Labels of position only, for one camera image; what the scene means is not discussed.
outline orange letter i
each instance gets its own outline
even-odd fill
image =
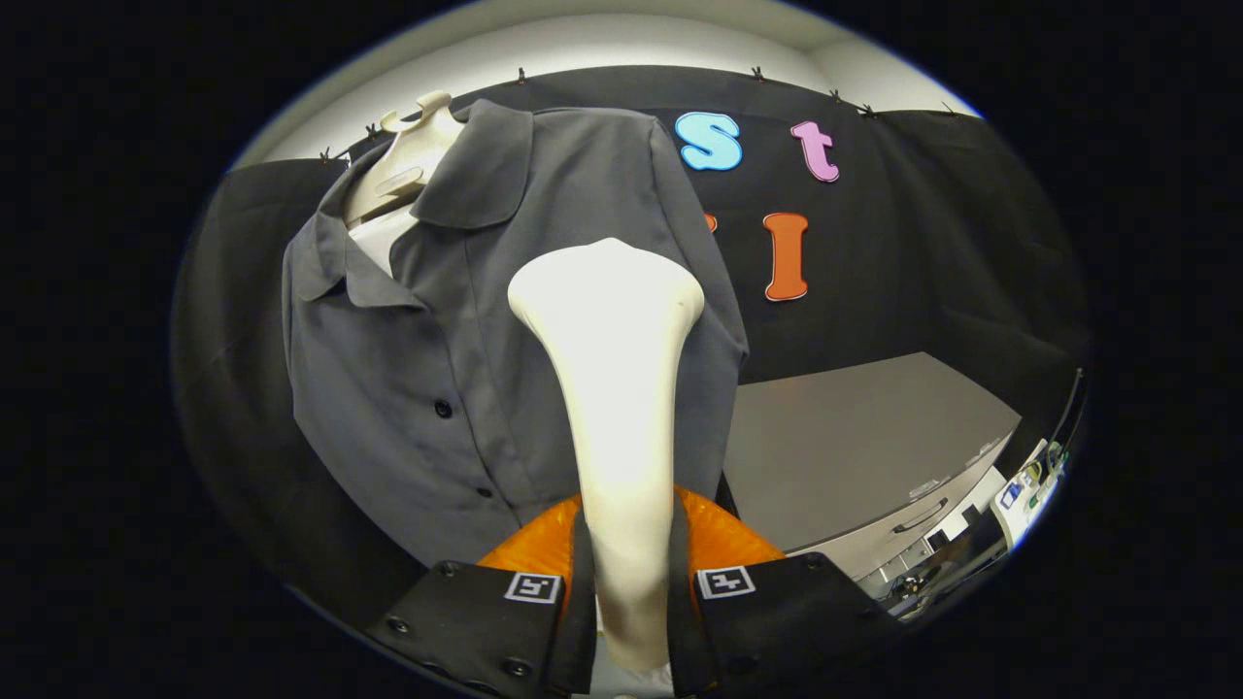
[[[768,214],[764,228],[773,239],[773,280],[764,296],[769,301],[793,301],[807,296],[807,282],[803,281],[807,219],[798,214]]]

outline gray shirt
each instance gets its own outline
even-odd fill
[[[624,109],[477,100],[393,245],[393,277],[346,230],[359,158],[285,251],[293,417],[333,478],[424,563],[476,561],[578,493],[552,362],[510,310],[532,259],[617,238],[705,292],[677,371],[675,481],[711,498],[747,357],[721,252],[664,124]]]

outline shirt collar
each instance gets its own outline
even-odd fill
[[[533,117],[476,100],[454,114],[462,132],[419,193],[410,216],[452,229],[480,229],[513,216],[526,192]],[[384,274],[349,238],[343,220],[349,185],[388,150],[384,143],[367,152],[328,189],[308,221],[310,235],[291,249],[295,291],[313,301],[346,279],[355,306],[423,307],[400,282]]]

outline white ceiling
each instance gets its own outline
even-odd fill
[[[479,0],[411,26],[351,61],[285,109],[247,153],[278,143],[298,124],[358,86],[420,56],[492,31],[553,17],[641,14],[699,20],[745,31],[803,52],[858,35],[823,17],[773,0]]]

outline blue letter s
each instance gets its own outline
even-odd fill
[[[728,170],[742,162],[742,146],[733,139],[738,124],[725,114],[689,112],[677,118],[674,131],[690,143],[682,147],[682,159],[696,170]]]

